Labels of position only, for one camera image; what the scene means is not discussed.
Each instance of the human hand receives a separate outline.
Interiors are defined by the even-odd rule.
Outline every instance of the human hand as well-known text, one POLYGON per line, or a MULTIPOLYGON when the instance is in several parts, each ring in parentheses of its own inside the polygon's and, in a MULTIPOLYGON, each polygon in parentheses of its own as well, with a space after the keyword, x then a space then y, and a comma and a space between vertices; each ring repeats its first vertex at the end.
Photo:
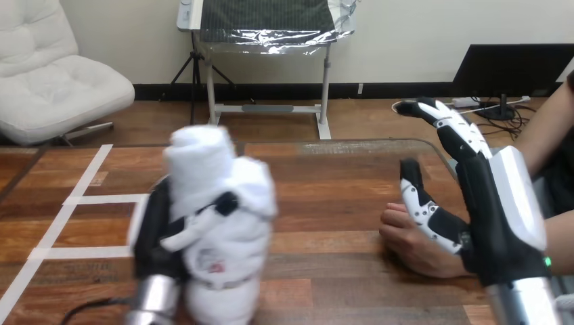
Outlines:
POLYGON ((470 275, 460 256, 443 250, 418 229, 404 204, 388 203, 380 221, 379 233, 385 246, 416 273, 433 278, 470 275))

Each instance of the tripod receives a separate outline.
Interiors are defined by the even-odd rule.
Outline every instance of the tripod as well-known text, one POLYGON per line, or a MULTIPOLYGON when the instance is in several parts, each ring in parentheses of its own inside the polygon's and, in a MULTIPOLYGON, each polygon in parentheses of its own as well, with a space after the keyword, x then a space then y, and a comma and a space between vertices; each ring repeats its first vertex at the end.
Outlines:
MULTIPOLYGON (((173 80, 171 81, 171 83, 169 84, 169 88, 162 93, 161 98, 159 99, 159 101, 161 102, 162 100, 165 100, 166 98, 166 94, 172 90, 173 85, 175 84, 175 82, 177 81, 177 79, 179 78, 179 76, 181 76, 181 73, 183 73, 183 71, 185 70, 185 68, 187 68, 187 65, 191 62, 194 61, 194 65, 192 67, 192 99, 191 99, 191 118, 190 118, 190 125, 194 125, 195 124, 195 95, 196 95, 196 85, 203 89, 203 85, 201 84, 201 76, 200 76, 200 72, 199 72, 199 60, 204 60, 205 61, 205 57, 197 50, 196 47, 196 41, 195 41, 195 34, 192 31, 192 51, 190 52, 190 57, 187 59, 187 61, 185 61, 185 64, 183 64, 183 66, 181 67, 181 69, 179 69, 179 72, 175 75, 175 78, 173 78, 173 80)), ((223 79, 225 79, 225 81, 227 81, 227 83, 229 83, 229 86, 231 88, 233 88, 233 90, 237 90, 237 86, 236 84, 233 83, 233 81, 231 81, 231 79, 229 79, 226 75, 223 74, 223 72, 221 72, 216 66, 212 65, 211 68, 217 72, 217 74, 219 74, 223 79)), ((253 100, 253 98, 251 98, 251 96, 249 96, 249 100, 251 101, 251 104, 255 104, 255 101, 253 100)))

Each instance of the white towel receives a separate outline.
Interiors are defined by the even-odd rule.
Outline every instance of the white towel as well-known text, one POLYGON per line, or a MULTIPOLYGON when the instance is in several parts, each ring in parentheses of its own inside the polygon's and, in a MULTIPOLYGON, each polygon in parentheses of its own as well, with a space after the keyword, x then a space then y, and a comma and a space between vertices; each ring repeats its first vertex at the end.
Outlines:
POLYGON ((186 127, 173 134, 172 143, 164 153, 172 220, 195 213, 226 191, 238 196, 240 206, 184 250, 192 274, 187 308, 201 324, 247 324, 257 306, 277 213, 267 165, 237 158, 227 131, 217 127, 186 127))

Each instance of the white armchair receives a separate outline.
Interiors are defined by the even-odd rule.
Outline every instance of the white armchair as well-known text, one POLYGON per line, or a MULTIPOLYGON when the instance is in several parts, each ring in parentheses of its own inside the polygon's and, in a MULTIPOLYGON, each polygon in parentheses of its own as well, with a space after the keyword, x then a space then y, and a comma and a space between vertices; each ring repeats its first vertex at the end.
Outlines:
POLYGON ((112 126, 66 135, 134 98, 124 76, 77 54, 58 0, 0 0, 0 133, 29 145, 112 126))

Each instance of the black cable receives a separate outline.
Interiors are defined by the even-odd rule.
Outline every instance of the black cable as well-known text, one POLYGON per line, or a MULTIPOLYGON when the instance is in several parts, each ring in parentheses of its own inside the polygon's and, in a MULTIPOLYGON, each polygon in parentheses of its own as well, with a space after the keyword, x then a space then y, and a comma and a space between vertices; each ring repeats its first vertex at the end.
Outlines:
POLYGON ((74 317, 74 315, 76 315, 77 313, 79 313, 84 309, 100 308, 112 305, 128 305, 130 301, 131 301, 130 298, 106 298, 106 299, 88 301, 87 303, 79 305, 78 307, 75 307, 74 309, 67 312, 66 315, 64 316, 64 319, 62 319, 62 321, 60 322, 60 325, 66 325, 72 319, 72 317, 74 317))
POLYGON ((499 133, 499 132, 508 132, 510 138, 514 140, 520 135, 523 127, 530 121, 529 118, 522 117, 522 114, 520 114, 519 110, 524 109, 524 110, 530 110, 532 112, 536 112, 536 110, 534 110, 530 107, 527 107, 527 106, 523 106, 523 105, 515 105, 514 107, 509 106, 508 109, 513 110, 516 116, 509 121, 503 121, 504 125, 494 123, 492 120, 490 120, 488 118, 485 119, 487 121, 487 123, 477 124, 477 126, 495 127, 498 129, 497 131, 483 133, 483 135, 489 135, 489 134, 494 134, 494 133, 499 133))

